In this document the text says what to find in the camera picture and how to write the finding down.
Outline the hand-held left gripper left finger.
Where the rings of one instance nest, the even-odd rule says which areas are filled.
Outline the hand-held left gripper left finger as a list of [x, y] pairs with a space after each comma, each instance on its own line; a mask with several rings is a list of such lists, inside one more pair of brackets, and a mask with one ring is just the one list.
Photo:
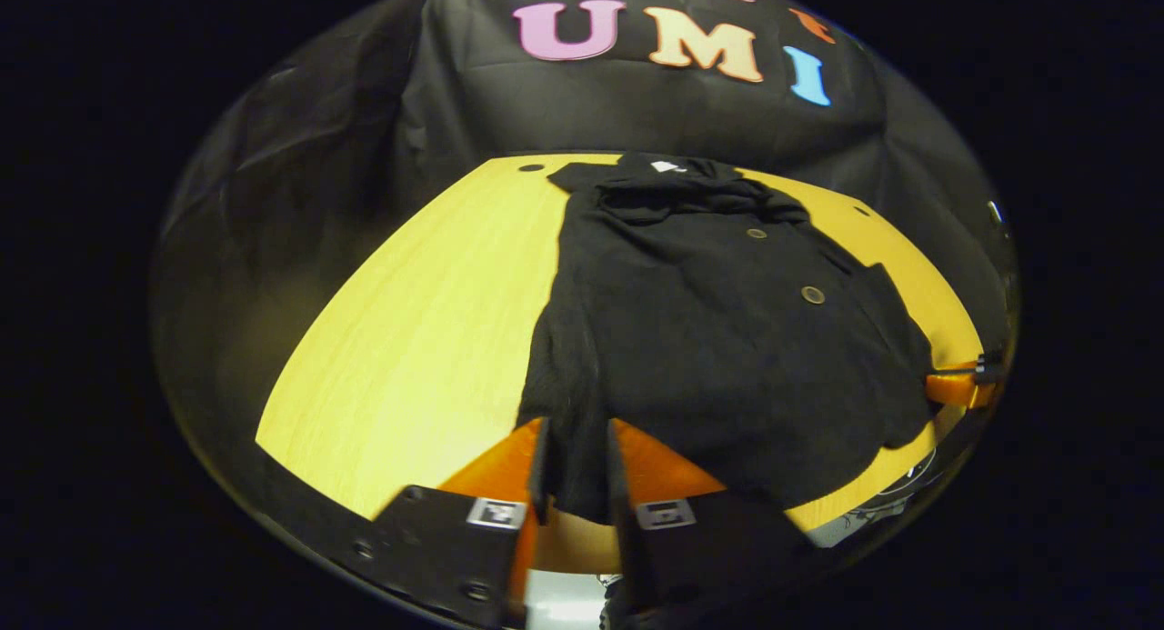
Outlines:
[[524, 613], [545, 519], [549, 423], [514, 430], [443, 484], [407, 484], [350, 532], [350, 571], [455, 629], [503, 629]]

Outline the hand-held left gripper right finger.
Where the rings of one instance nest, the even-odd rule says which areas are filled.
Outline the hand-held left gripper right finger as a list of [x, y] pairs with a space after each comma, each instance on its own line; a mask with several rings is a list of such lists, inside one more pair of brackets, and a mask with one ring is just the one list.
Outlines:
[[771, 500], [728, 489], [653, 436], [606, 427], [622, 629], [716, 629], [819, 573], [819, 550]]

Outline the black button shirt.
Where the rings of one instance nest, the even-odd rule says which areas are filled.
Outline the black button shirt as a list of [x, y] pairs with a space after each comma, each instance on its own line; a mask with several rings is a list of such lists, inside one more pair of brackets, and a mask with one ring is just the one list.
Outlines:
[[612, 419], [730, 490], [799, 507], [936, 415], [931, 345], [887, 269], [792, 194], [643, 154], [547, 179], [567, 206], [518, 422], [551, 423], [558, 510], [606, 523]]

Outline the black backdrop cloth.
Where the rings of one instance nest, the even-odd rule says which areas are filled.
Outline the black backdrop cloth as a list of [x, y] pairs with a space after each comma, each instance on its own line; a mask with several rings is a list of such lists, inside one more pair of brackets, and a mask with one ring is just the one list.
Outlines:
[[984, 167], [881, 55], [794, 0], [381, 0], [298, 47], [201, 141], [150, 270], [196, 455], [250, 514], [308, 500], [255, 441], [338, 286], [487, 160], [641, 150], [856, 196], [1010, 349], [1018, 269]]

